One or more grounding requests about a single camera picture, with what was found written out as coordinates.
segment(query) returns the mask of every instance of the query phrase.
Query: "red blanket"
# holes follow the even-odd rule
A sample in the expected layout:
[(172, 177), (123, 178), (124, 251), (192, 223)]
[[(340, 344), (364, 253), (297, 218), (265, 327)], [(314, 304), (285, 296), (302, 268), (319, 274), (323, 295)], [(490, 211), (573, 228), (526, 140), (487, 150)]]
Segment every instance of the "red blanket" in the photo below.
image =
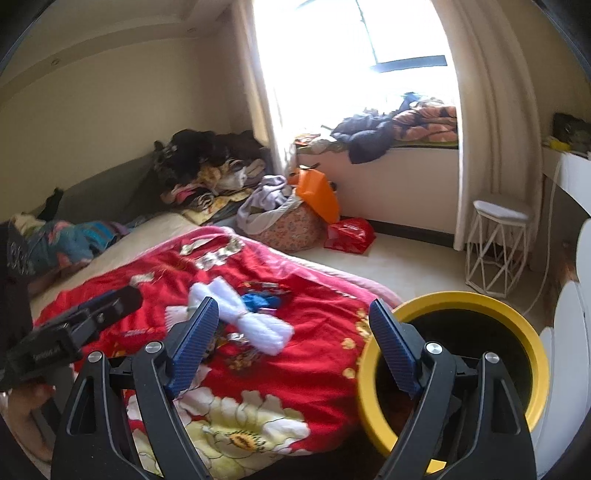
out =
[[(181, 255), (181, 247), (196, 239), (209, 241)], [(109, 356), (133, 353), (166, 336), (165, 307), (187, 304), (193, 283), (218, 276), (240, 293), (253, 285), (260, 288), (256, 282), (276, 284), (262, 287), (282, 293), (274, 315), (293, 325), (295, 334), (271, 357), (228, 341), (232, 327), (219, 329), (215, 350), (200, 366), (191, 389), (175, 401), (211, 474), (238, 479), (284, 455), (338, 447), (358, 423), (355, 377), (375, 295), (260, 244), (203, 228), (60, 293), (38, 322), (132, 283), (142, 291), (142, 308), (104, 331), (85, 354), (95, 349)], [(138, 451), (145, 468), (158, 473), (132, 394), (126, 400)]]

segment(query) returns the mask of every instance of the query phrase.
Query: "red bag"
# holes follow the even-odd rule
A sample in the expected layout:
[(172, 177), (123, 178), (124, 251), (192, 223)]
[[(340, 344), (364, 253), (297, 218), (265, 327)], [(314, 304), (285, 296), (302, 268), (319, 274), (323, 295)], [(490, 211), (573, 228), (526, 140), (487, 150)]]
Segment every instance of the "red bag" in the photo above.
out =
[(363, 218), (341, 220), (328, 226), (328, 238), (324, 248), (363, 254), (375, 240), (375, 232)]

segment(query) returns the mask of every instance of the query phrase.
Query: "metal screw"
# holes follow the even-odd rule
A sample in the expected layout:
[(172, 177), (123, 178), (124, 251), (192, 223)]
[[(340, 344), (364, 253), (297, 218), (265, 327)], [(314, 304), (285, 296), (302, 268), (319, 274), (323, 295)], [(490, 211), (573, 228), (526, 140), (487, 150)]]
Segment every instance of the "metal screw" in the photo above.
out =
[(497, 363), (499, 363), (499, 360), (500, 360), (500, 357), (496, 353), (493, 353), (493, 352), (488, 352), (484, 356), (484, 358), (486, 358), (492, 364), (497, 364)]
[(432, 353), (433, 355), (439, 355), (443, 352), (443, 347), (435, 342), (428, 343), (425, 348), (427, 349), (427, 352)]
[(146, 345), (146, 352), (148, 353), (158, 353), (162, 349), (162, 343), (160, 342), (150, 342)]
[(88, 356), (88, 361), (91, 364), (95, 364), (97, 363), (101, 358), (103, 358), (103, 354), (100, 352), (92, 352), (89, 356)]

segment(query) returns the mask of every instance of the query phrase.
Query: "black cloth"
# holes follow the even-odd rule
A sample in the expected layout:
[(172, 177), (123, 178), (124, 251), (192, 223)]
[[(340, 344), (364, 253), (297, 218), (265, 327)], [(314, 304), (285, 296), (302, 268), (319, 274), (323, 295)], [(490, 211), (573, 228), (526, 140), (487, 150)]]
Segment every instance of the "black cloth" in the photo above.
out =
[(237, 158), (249, 164), (257, 158), (267, 161), (268, 156), (267, 149), (254, 138), (252, 130), (216, 135), (212, 131), (186, 129), (175, 133), (166, 146), (159, 141), (154, 143), (154, 169), (161, 184), (169, 190), (193, 181), (204, 163), (220, 167)]
[(345, 118), (330, 133), (331, 137), (349, 147), (351, 163), (367, 163), (384, 155), (394, 142), (393, 121), (400, 112), (410, 109), (410, 104), (420, 100), (414, 92), (404, 95), (402, 105), (388, 115), (354, 115)]
[(45, 222), (51, 222), (56, 217), (57, 209), (60, 206), (63, 196), (64, 191), (62, 189), (55, 189), (53, 195), (45, 200), (45, 208), (37, 215), (37, 218)]

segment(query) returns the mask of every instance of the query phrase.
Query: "white flower pattern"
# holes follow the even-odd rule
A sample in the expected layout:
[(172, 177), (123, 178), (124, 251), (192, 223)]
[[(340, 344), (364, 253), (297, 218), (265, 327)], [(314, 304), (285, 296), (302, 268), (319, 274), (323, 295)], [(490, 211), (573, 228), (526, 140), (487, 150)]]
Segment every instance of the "white flower pattern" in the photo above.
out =
[[(193, 385), (175, 401), (175, 407), (215, 479), (238, 480), (285, 455), (310, 454), (291, 448), (310, 435), (300, 412), (283, 408), (281, 400), (273, 395), (263, 400), (258, 391), (243, 391), (240, 404), (234, 398), (217, 397), (210, 388), (200, 386), (209, 371), (200, 366)], [(128, 415), (130, 419), (141, 419), (135, 396), (129, 400)], [(204, 418), (191, 421), (192, 416)], [(146, 436), (136, 430), (134, 440), (144, 468), (161, 475)]]

